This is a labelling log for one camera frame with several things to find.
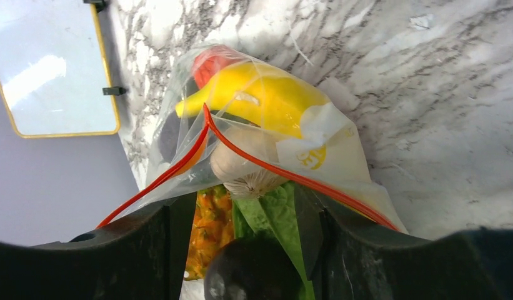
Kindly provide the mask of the beige fake garlic bulb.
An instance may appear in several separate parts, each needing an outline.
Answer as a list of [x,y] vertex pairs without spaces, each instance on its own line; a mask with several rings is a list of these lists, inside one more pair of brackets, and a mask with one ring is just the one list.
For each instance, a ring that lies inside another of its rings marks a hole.
[[[261,160],[278,161],[277,138],[271,134],[245,126],[230,127],[224,136],[238,148]],[[210,163],[214,175],[236,197],[256,198],[288,181],[241,157],[223,143],[218,144],[211,153]]]

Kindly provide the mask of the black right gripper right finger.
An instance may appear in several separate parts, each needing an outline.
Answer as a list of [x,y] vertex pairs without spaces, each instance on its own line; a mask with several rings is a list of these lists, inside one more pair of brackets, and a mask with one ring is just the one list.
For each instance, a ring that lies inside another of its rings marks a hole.
[[513,299],[513,229],[482,227],[429,241],[300,184],[294,202],[317,299]]

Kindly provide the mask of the yellow fake banana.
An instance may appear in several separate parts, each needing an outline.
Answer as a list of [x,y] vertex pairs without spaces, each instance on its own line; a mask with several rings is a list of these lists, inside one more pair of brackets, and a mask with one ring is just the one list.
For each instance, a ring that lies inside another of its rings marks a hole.
[[221,69],[195,94],[175,106],[178,117],[225,110],[261,128],[301,138],[301,117],[329,98],[309,83],[263,62],[239,62]]

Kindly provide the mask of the clear zip top bag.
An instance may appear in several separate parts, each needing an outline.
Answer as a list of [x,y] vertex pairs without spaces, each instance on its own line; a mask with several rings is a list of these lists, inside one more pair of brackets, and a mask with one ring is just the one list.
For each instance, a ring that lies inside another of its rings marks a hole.
[[152,134],[141,192],[130,213],[196,193],[181,299],[203,299],[220,248],[262,234],[278,243],[314,299],[301,246],[305,186],[390,229],[406,232],[387,191],[373,182],[357,126],[323,91],[221,44],[181,57]]

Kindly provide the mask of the red fake pepper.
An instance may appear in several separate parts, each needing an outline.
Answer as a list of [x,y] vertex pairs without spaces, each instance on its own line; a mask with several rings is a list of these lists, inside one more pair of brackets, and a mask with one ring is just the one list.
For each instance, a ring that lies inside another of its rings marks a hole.
[[199,89],[221,69],[244,60],[244,56],[225,46],[215,45],[200,53],[192,65],[192,75]]

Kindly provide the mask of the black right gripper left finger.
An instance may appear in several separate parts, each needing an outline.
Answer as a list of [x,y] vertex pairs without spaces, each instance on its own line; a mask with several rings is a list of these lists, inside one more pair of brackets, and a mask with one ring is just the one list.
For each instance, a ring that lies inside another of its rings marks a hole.
[[0,242],[0,299],[178,299],[195,207],[190,193],[69,242]]

